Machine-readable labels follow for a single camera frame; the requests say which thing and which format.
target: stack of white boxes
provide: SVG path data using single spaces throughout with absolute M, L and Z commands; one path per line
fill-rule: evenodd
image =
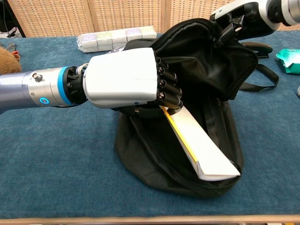
M 156 38 L 153 26 L 81 34 L 77 37 L 78 49 L 84 53 L 110 51 L 140 38 Z

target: brown stuffed animal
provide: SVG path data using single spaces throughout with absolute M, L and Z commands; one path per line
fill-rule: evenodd
M 18 52 L 10 53 L 0 47 L 0 75 L 21 71 Z

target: robotic hand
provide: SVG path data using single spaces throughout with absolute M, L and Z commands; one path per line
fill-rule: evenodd
M 300 0 L 236 0 L 210 20 L 222 28 L 216 44 L 266 36 L 300 23 Z M 72 107 L 87 99 L 100 108 L 130 105 L 182 107 L 177 76 L 151 48 L 93 57 L 88 66 L 63 67 L 0 76 L 0 114 L 18 108 Z
M 73 107 L 87 99 L 99 108 L 182 107 L 177 76 L 152 48 L 92 57 L 80 67 L 0 76 L 0 114 L 31 107 Z

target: blue carpet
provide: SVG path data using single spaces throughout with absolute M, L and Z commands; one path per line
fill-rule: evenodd
M 244 152 L 240 181 L 224 196 L 198 199 L 152 189 L 114 151 L 118 112 L 90 103 L 0 115 L 0 218 L 300 214 L 300 75 L 275 54 L 300 49 L 300 31 L 252 39 L 274 52 L 261 63 L 279 76 L 274 90 L 240 91 L 231 101 Z M 75 37 L 0 39 L 16 43 L 23 71 L 81 65 Z M 251 83 L 270 82 L 255 72 Z

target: black bag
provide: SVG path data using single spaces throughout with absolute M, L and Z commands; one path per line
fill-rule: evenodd
M 227 100 L 235 98 L 257 67 L 258 58 L 234 38 L 224 46 L 216 45 L 220 31 L 208 20 L 192 19 L 175 25 L 154 41 L 130 41 L 125 50 L 152 47 L 168 63 L 178 76 L 184 106 L 242 172 L 243 155 Z M 215 197 L 238 181 L 239 177 L 198 179 L 162 110 L 136 108 L 121 110 L 115 148 L 125 167 L 145 184 L 180 194 Z

